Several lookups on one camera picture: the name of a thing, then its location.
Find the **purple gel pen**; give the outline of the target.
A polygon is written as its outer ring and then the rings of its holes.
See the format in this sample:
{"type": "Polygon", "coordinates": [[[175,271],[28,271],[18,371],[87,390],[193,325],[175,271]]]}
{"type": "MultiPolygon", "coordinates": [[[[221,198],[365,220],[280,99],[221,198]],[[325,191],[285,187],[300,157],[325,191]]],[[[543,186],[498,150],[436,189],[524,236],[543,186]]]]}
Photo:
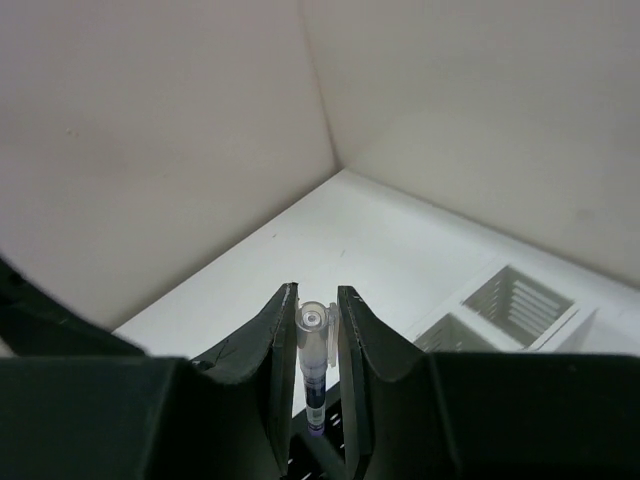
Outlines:
{"type": "Polygon", "coordinates": [[[326,372],[337,363],[339,312],[336,303],[305,302],[296,313],[298,362],[305,390],[307,428],[312,437],[324,433],[326,372]]]}

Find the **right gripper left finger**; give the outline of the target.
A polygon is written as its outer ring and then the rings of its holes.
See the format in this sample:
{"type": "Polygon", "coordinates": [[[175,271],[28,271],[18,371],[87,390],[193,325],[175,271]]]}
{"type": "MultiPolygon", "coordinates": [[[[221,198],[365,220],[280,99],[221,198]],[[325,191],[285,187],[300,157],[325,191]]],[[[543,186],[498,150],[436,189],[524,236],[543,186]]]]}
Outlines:
{"type": "Polygon", "coordinates": [[[285,475],[296,367],[298,284],[196,359],[213,383],[202,446],[215,475],[285,475]]]}

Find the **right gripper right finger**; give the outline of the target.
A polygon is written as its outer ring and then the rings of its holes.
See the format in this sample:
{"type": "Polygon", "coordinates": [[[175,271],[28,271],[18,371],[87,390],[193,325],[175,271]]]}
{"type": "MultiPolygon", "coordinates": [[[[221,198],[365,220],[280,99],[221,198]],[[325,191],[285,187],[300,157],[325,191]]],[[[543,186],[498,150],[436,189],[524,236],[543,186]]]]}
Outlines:
{"type": "Polygon", "coordinates": [[[430,393],[424,354],[351,286],[338,288],[340,392],[350,479],[429,476],[430,393]]]}

